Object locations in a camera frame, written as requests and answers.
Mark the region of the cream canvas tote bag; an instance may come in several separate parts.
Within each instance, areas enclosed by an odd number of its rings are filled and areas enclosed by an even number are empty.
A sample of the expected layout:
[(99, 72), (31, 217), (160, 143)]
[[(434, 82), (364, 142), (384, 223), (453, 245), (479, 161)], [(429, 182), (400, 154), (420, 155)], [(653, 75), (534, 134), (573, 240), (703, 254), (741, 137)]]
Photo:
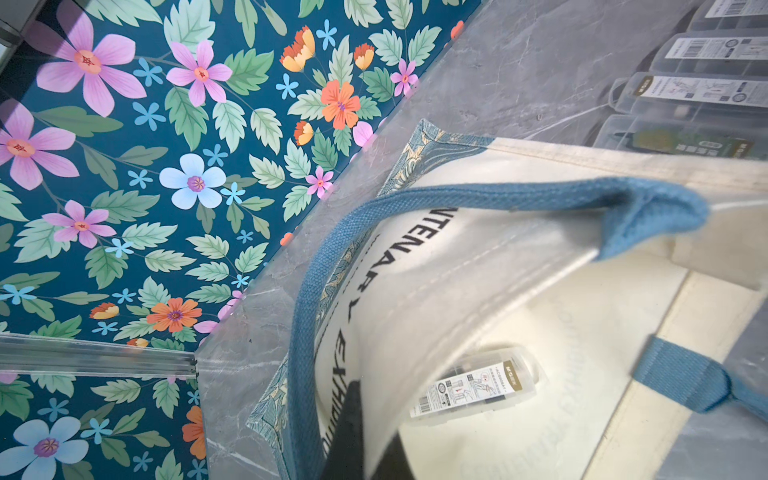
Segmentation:
[[(284, 479), (649, 479), (693, 414), (767, 416), (723, 362), (767, 297), (767, 165), (421, 122), (323, 241), (247, 424)], [(461, 357), (526, 348), (511, 408), (408, 421)]]

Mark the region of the clear compass set case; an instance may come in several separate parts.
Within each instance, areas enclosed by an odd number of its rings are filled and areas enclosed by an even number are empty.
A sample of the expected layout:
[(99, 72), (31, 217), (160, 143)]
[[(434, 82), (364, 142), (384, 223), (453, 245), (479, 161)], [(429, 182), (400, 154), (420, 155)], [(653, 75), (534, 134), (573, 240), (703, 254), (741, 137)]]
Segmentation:
[(767, 130), (612, 115), (594, 148), (635, 153), (767, 160)]

